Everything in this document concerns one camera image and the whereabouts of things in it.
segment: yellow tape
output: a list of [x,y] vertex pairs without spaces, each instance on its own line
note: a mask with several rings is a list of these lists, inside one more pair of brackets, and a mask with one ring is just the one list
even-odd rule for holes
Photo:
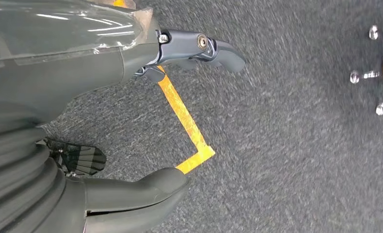
[[214,150],[211,147],[206,146],[205,148],[194,154],[192,157],[188,158],[183,163],[177,165],[176,168],[182,171],[184,174],[187,174],[188,172],[202,164],[204,161],[212,157],[214,154]]
[[120,7],[127,8],[125,0],[116,0],[116,1],[114,1],[113,6],[120,6]]
[[[124,0],[116,0],[114,1],[113,5],[127,7]],[[163,67],[158,67],[161,71],[164,72]],[[206,144],[203,135],[200,133],[199,128],[197,127],[193,118],[190,116],[189,111],[187,110],[186,106],[184,106],[183,101],[181,100],[167,75],[165,75],[164,79],[159,82],[159,86],[166,96],[170,106],[173,108],[177,118],[180,120],[181,124],[189,135],[191,141],[197,148],[196,154],[176,167],[184,174],[186,174],[213,156],[215,152],[210,146]]]

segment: clear plastic cover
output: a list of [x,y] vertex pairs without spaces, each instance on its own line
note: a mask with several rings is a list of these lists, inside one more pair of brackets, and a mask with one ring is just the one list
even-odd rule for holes
[[147,39],[152,13],[83,0],[0,0],[0,66],[128,50]]

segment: gray mechanical hand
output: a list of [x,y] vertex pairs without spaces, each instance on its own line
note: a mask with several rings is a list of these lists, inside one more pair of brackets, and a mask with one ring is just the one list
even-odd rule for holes
[[206,37],[201,33],[179,30],[161,30],[157,32],[160,50],[157,58],[139,69],[135,76],[147,76],[159,82],[164,73],[156,66],[175,64],[184,69],[193,69],[196,62],[224,67],[230,72],[241,71],[246,60],[230,44]]

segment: bolt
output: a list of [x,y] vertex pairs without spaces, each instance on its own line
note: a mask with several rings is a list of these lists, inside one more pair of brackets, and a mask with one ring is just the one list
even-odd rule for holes
[[358,83],[358,81],[360,81],[360,75],[358,74],[357,71],[353,70],[350,74],[350,82],[352,84],[356,84]]
[[379,103],[379,105],[377,105],[376,113],[377,113],[377,115],[379,115],[379,116],[382,116],[382,115],[383,115],[383,103]]
[[377,40],[377,38],[379,38],[377,25],[371,26],[370,31],[368,32],[368,36],[372,40]]
[[197,37],[197,46],[201,49],[201,50],[205,50],[207,49],[207,37],[203,34],[200,34],[198,37]]
[[158,40],[159,40],[159,43],[165,44],[165,43],[169,42],[169,36],[166,34],[161,34],[161,35],[159,35]]

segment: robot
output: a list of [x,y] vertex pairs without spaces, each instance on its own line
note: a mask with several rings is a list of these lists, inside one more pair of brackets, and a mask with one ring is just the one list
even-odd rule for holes
[[[140,76],[158,82],[157,66],[197,62],[231,72],[245,65],[226,42],[161,28],[151,9],[0,0],[0,232],[137,233],[162,222],[189,190],[181,171],[137,182],[74,176],[50,156],[70,145],[36,143],[46,138],[37,126],[83,93]],[[97,155],[90,162],[99,170],[105,158]]]

